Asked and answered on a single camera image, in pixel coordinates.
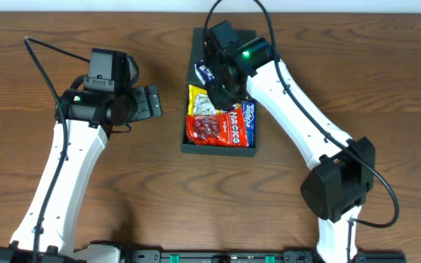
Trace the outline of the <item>blue cookie pack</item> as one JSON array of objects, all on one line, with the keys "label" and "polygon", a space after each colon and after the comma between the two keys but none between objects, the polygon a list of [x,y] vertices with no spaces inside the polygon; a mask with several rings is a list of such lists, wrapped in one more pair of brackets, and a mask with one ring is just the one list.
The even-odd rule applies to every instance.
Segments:
[{"label": "blue cookie pack", "polygon": [[248,140],[249,147],[252,148],[254,146],[254,131],[252,129],[247,129],[246,137]]}]

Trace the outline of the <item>red Hacks candy bag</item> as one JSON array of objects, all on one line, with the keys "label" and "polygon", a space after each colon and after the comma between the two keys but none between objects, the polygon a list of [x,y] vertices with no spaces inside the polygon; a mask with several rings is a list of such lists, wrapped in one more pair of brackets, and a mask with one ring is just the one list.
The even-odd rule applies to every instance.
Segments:
[{"label": "red Hacks candy bag", "polygon": [[187,115],[186,136],[196,145],[231,148],[249,146],[240,108],[218,115]]}]

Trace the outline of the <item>dark purple chocolate bar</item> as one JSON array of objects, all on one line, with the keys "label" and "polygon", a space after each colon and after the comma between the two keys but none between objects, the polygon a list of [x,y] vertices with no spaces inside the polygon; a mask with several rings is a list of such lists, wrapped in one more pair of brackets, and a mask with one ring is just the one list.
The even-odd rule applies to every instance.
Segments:
[{"label": "dark purple chocolate bar", "polygon": [[215,77],[212,71],[206,67],[204,61],[198,61],[194,65],[194,70],[195,70],[195,74],[197,78],[203,85],[206,85],[207,83],[211,83],[215,80]]}]

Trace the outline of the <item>yellow Hacks candy bag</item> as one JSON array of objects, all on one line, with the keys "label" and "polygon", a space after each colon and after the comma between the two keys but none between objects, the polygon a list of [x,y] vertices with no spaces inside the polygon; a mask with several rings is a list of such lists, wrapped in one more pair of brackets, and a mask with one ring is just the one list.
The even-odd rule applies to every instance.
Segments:
[{"label": "yellow Hacks candy bag", "polygon": [[208,92],[195,85],[188,85],[188,107],[187,115],[218,115],[227,113],[230,110],[236,110],[240,107],[240,104],[233,104],[224,110],[217,110],[211,103]]}]

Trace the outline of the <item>blue Eclipse mint tin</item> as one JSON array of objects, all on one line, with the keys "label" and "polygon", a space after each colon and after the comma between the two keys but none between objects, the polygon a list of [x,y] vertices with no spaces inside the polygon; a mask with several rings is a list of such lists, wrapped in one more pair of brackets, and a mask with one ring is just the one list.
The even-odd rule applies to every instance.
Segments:
[{"label": "blue Eclipse mint tin", "polygon": [[242,103],[243,119],[247,132],[253,132],[255,127],[256,108],[253,102]]}]

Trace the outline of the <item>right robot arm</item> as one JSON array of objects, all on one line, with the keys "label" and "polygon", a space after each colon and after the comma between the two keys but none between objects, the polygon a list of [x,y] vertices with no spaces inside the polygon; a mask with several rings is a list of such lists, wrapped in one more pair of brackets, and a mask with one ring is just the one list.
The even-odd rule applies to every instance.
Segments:
[{"label": "right robot arm", "polygon": [[324,262],[355,258],[354,220],[373,174],[348,152],[374,164],[375,148],[362,138],[354,141],[333,124],[301,91],[283,61],[274,61],[270,43],[258,37],[243,42],[233,27],[221,22],[204,36],[205,63],[200,68],[218,110],[247,97],[259,102],[279,123],[300,151],[310,173],[300,187],[319,222],[316,251]]}]

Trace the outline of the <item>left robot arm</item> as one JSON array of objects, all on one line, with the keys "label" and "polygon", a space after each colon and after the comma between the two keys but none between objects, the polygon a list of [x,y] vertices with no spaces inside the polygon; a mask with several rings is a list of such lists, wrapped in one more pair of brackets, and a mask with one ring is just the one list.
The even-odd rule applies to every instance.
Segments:
[{"label": "left robot arm", "polygon": [[94,48],[87,75],[56,99],[50,155],[32,203],[0,262],[124,262],[107,241],[77,250],[75,231],[91,173],[114,127],[162,115],[158,89],[137,87],[139,69],[126,53]]}]

